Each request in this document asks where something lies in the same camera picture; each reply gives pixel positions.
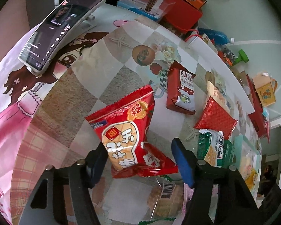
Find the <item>smartphone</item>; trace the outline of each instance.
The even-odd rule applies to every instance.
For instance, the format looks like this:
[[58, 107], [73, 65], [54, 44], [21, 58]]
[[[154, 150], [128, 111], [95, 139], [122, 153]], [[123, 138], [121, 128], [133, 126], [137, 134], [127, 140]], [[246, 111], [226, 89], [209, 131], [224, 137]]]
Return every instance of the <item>smartphone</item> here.
[[62, 47], [66, 35], [105, 1], [64, 0], [35, 30], [22, 49], [19, 60], [32, 74], [43, 74]]

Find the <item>red wrapper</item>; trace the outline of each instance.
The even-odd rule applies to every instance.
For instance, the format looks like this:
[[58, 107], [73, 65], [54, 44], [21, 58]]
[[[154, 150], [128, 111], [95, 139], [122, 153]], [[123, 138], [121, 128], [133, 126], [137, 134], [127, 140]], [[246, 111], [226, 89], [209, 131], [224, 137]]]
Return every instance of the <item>red wrapper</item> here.
[[196, 113], [193, 78], [180, 63], [174, 62], [167, 77], [167, 108], [179, 113], [193, 115]]
[[196, 129], [212, 129], [222, 131], [224, 139], [230, 138], [237, 120], [233, 119], [212, 97], [209, 97], [202, 116], [196, 123]]
[[147, 85], [86, 117], [108, 151], [114, 178], [178, 172], [170, 158], [147, 143], [153, 110], [153, 89]]

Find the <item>video on phone screen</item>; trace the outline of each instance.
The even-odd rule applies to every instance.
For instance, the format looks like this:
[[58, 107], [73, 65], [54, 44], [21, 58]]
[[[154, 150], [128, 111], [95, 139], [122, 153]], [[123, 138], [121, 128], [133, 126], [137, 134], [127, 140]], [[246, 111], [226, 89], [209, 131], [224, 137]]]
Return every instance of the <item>video on phone screen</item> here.
[[102, 0], [66, 0], [37, 28], [19, 58], [41, 70], [57, 45], [74, 25]]

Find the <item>metal bolt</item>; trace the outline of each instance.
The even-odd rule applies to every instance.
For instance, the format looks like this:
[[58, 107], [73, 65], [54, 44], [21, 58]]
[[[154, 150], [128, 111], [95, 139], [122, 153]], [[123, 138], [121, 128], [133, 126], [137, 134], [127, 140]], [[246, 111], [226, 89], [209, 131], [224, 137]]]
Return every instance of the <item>metal bolt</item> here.
[[204, 160], [198, 160], [197, 163], [201, 166], [204, 166], [206, 164], [206, 161]]
[[237, 168], [236, 168], [236, 166], [234, 166], [234, 165], [230, 165], [230, 166], [229, 166], [229, 169], [230, 169], [231, 171], [236, 171]]
[[53, 165], [49, 164], [45, 167], [45, 169], [48, 171], [48, 170], [51, 170], [53, 168]]
[[84, 159], [79, 159], [77, 161], [77, 165], [84, 165], [85, 164], [85, 160]]

